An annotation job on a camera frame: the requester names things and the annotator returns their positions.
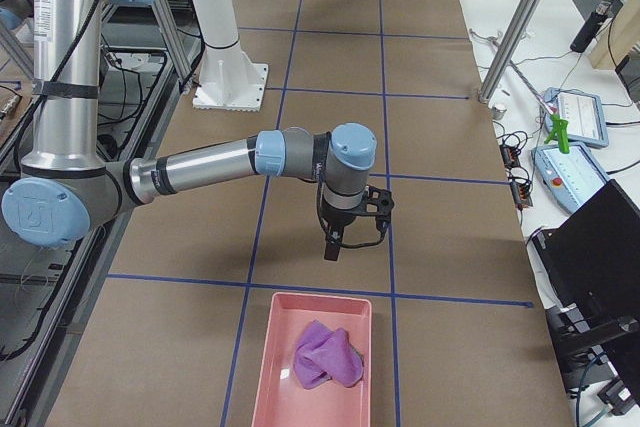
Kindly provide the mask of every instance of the white stand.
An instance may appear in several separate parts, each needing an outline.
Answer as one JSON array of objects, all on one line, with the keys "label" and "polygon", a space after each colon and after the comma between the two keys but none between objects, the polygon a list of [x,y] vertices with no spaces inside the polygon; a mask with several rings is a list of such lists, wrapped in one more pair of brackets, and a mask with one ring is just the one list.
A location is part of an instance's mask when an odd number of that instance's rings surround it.
[{"label": "white stand", "polygon": [[207,44],[193,106],[260,110],[268,66],[253,64],[242,51],[231,0],[193,0],[193,3]]}]

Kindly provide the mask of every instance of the white desk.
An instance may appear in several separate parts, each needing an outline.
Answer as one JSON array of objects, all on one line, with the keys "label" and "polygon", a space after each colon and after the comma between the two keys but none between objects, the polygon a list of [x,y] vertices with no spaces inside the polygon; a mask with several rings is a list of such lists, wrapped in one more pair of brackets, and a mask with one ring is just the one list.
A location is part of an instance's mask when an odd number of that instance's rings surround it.
[{"label": "white desk", "polygon": [[[506,31],[511,17],[520,0],[460,0],[467,26],[482,36],[496,35],[500,30]],[[526,58],[541,56],[559,56],[569,51],[569,44],[584,23],[580,12],[572,0],[541,0],[527,29],[527,37],[520,42],[513,61],[518,62]],[[495,49],[487,43],[478,42],[472,38],[473,50],[478,66],[491,65]],[[603,103],[628,105],[631,103],[624,87],[613,71],[599,71],[591,67],[585,52],[578,61],[579,54],[571,53],[562,59],[537,60],[520,65],[520,69],[531,80],[532,84],[543,92],[548,87],[559,87],[567,73],[576,65],[575,70],[566,81],[563,89],[580,89],[594,93],[602,98]],[[479,69],[484,78],[486,69]],[[507,113],[501,120],[506,132],[525,130],[532,133],[538,129],[538,105],[512,69],[507,68],[500,88],[496,91],[489,105],[503,103],[507,106]],[[616,107],[605,106],[607,121],[625,122],[640,119],[640,111],[635,106]],[[540,142],[544,141],[546,131],[543,131]],[[538,135],[527,143],[524,153],[520,157],[521,163],[531,173],[530,151],[535,147]],[[592,149],[595,157],[605,168],[614,170],[625,167],[640,159],[640,126],[610,128],[610,145],[606,149]],[[640,205],[640,166],[613,176],[633,201]],[[522,231],[528,236],[541,226],[558,227],[567,217],[553,200],[547,188],[536,174],[534,179],[532,208],[524,211]],[[536,273],[538,290],[545,307],[553,305],[554,299],[544,267],[532,247],[529,247],[529,257]],[[585,392],[581,401],[581,423],[590,420],[602,408],[602,403],[595,393],[603,384],[596,384]],[[623,417],[607,415],[598,425],[602,427],[621,427],[640,425],[640,409],[634,407]]]}]

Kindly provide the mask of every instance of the pink plastic tray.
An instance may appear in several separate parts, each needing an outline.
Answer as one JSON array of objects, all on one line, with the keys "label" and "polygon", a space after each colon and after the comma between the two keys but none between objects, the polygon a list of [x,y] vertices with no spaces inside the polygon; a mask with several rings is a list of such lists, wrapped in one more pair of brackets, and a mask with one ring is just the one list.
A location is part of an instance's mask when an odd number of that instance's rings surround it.
[{"label": "pink plastic tray", "polygon": [[[363,355],[364,376],[347,389],[334,381],[305,390],[293,371],[295,345],[314,320],[342,327]],[[273,295],[253,427],[369,427],[371,303],[322,295]]]}]

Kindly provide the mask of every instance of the cloth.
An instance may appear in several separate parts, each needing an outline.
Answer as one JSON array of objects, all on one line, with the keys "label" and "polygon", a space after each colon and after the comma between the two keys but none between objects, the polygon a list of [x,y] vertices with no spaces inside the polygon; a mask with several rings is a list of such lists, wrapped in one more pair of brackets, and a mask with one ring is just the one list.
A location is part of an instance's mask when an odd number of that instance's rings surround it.
[{"label": "cloth", "polygon": [[314,320],[296,344],[293,370],[305,389],[313,389],[331,379],[353,387],[362,378],[364,367],[346,330],[333,332]]}]

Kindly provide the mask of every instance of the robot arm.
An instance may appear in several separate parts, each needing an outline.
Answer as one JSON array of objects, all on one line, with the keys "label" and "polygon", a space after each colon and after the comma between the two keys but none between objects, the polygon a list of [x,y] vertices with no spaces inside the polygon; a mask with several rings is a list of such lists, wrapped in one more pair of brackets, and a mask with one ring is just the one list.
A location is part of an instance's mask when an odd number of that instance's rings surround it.
[{"label": "robot arm", "polygon": [[[60,247],[158,196],[262,174],[318,182],[326,259],[337,260],[341,247],[382,242],[393,201],[388,191],[367,186],[376,140],[359,124],[318,136],[265,131],[156,160],[103,162],[95,149],[101,25],[94,14],[105,1],[34,0],[34,141],[20,162],[23,178],[2,199],[11,230]],[[375,218],[380,238],[344,244],[344,228],[359,216]]]}]

